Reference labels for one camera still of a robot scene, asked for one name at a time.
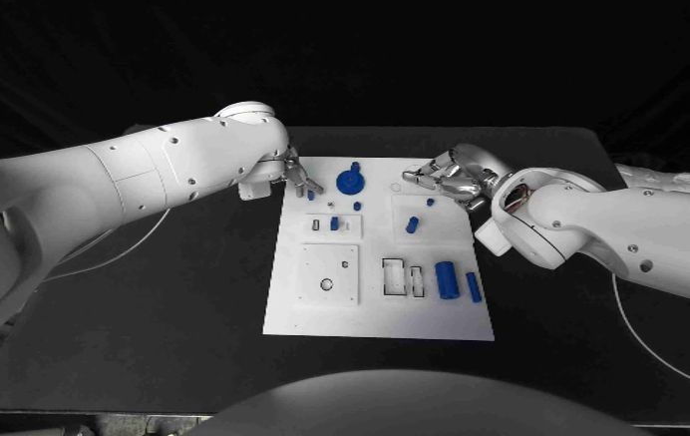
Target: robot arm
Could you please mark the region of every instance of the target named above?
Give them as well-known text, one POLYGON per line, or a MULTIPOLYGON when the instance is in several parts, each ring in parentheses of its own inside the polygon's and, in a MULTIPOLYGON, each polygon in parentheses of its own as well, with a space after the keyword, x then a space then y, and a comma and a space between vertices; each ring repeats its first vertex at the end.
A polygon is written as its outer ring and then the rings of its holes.
POLYGON ((91 238, 238 184, 244 200, 309 179, 274 109, 244 102, 98 144, 0 161, 0 322, 91 238))
POLYGON ((620 277, 690 297, 690 195, 644 188, 608 192, 559 169, 513 173, 466 144, 402 177, 470 212, 492 199, 492 218, 474 235, 497 256, 515 247, 555 269, 581 252, 620 277), (448 181, 466 187, 448 187, 448 181))

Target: black background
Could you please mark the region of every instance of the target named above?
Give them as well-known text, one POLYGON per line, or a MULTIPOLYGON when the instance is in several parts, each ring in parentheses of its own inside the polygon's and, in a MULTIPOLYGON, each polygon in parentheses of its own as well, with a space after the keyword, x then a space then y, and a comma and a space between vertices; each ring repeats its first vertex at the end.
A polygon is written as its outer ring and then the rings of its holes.
POLYGON ((0 5, 6 155, 261 100, 293 126, 581 126, 688 161, 688 103, 639 109, 688 79, 690 0, 0 5))

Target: cable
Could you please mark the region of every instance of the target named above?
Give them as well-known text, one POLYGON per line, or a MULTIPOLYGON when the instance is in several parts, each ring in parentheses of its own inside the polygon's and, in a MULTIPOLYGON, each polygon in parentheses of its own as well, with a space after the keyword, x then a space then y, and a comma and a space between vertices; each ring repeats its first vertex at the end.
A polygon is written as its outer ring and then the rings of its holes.
POLYGON ((690 374, 683 372, 676 366, 673 366, 672 363, 669 363, 664 360, 664 358, 647 346, 647 343, 643 341, 643 338, 637 334, 637 331, 633 329, 633 325, 630 324, 630 321, 628 321, 628 316, 626 315, 626 310, 623 309, 621 296, 618 295, 618 280, 614 273, 611 273, 611 277, 613 277, 613 283, 614 283, 614 293, 616 293, 616 302, 618 303, 618 310, 621 311, 623 320, 626 321, 626 325, 628 326, 630 332, 633 333, 633 336, 636 337, 637 342, 643 345, 643 348, 659 359, 659 361, 666 365, 666 367, 669 369, 673 369, 673 371, 676 371, 685 378, 690 379, 690 374))
POLYGON ((88 268, 84 268, 84 269, 78 269, 77 271, 71 271, 68 273, 62 273, 62 274, 57 274, 55 276, 51 276, 48 277, 44 282, 47 281, 51 281, 54 279, 58 279, 58 278, 62 278, 65 276, 71 276, 72 274, 78 274, 78 273, 84 273, 85 271, 91 271, 93 269, 97 269, 97 268, 101 268, 103 266, 106 266, 107 264, 113 263, 116 260, 119 260, 123 256, 126 256, 126 254, 129 254, 132 251, 134 251, 134 249, 137 248, 137 246, 147 240, 147 238, 152 236, 152 233, 156 231, 156 228, 159 228, 160 224, 163 223, 163 220, 166 219, 166 216, 169 215, 170 213, 170 209, 166 210, 166 212, 163 213, 163 216, 162 216, 162 219, 159 220, 159 222, 156 223, 155 227, 152 228, 152 230, 149 231, 149 233, 144 235, 144 237, 137 241, 137 243, 134 244, 134 246, 130 247, 130 249, 127 251, 124 251, 123 253, 120 253, 114 258, 111 258, 108 261, 97 264, 95 266, 90 266, 88 268))
POLYGON ((62 264, 65 263, 67 261, 70 261, 74 257, 80 256, 90 248, 93 248, 108 236, 110 234, 114 232, 113 229, 110 229, 104 234, 101 234, 101 236, 98 236, 97 239, 94 239, 94 241, 91 241, 90 244, 85 244, 75 252, 72 252, 71 254, 68 254, 68 256, 65 256, 62 259, 61 259, 61 262, 58 264, 62 264))

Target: blue object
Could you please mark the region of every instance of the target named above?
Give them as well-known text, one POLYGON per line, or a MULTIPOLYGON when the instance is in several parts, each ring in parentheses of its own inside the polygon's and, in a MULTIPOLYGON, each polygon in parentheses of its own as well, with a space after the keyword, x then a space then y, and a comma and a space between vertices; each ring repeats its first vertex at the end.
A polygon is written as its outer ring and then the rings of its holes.
POLYGON ((470 272, 467 274, 467 284, 470 286, 471 300, 476 303, 480 303, 482 302, 482 292, 479 291, 477 277, 474 276, 473 272, 470 272))
POLYGON ((420 224, 420 218, 418 217, 412 217, 410 219, 410 223, 407 224, 407 229, 405 231, 408 233, 414 233, 417 231, 417 225, 420 224))
POLYGON ((352 162, 352 167, 346 170, 336 180, 339 190, 346 195, 356 195, 363 189, 363 176, 359 172, 359 162, 352 162))
POLYGON ((435 279, 438 281, 438 294, 441 299, 460 298, 457 287, 456 268, 451 261, 441 261, 435 264, 435 279))

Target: round hole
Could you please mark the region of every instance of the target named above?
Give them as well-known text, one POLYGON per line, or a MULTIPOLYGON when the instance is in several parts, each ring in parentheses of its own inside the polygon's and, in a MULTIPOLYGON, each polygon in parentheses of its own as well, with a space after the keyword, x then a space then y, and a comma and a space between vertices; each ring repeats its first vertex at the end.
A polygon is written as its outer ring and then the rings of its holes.
POLYGON ((654 263, 652 262, 652 260, 646 259, 641 263, 640 263, 640 269, 643 271, 643 273, 649 273, 652 271, 652 268, 654 267, 654 263))

